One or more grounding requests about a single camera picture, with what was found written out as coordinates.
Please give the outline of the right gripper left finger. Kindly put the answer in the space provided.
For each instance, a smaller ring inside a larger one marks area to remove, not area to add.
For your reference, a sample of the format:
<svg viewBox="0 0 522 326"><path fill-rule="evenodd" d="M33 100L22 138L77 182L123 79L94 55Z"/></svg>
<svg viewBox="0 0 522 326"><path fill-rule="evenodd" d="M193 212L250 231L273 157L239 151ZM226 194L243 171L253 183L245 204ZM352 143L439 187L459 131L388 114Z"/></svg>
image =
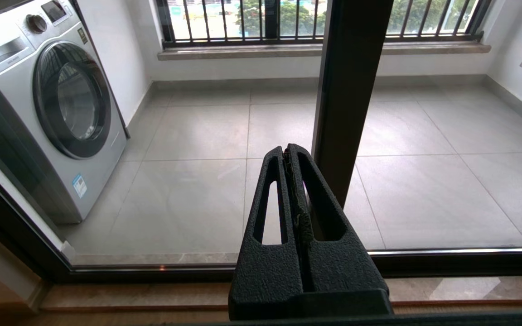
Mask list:
<svg viewBox="0 0 522 326"><path fill-rule="evenodd" d="M263 158L249 211L232 290L301 290L298 250L291 216L284 153L278 146ZM281 244L263 244L271 184L277 186Z"/></svg>

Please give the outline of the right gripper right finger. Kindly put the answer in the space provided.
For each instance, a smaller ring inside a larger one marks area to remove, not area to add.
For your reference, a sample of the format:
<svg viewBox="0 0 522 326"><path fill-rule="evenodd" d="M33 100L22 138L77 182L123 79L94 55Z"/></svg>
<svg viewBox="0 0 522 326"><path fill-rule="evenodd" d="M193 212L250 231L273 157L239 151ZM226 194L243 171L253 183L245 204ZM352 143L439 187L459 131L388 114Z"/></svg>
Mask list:
<svg viewBox="0 0 522 326"><path fill-rule="evenodd" d="M310 153L288 146L292 223L302 280L312 292L388 292Z"/></svg>

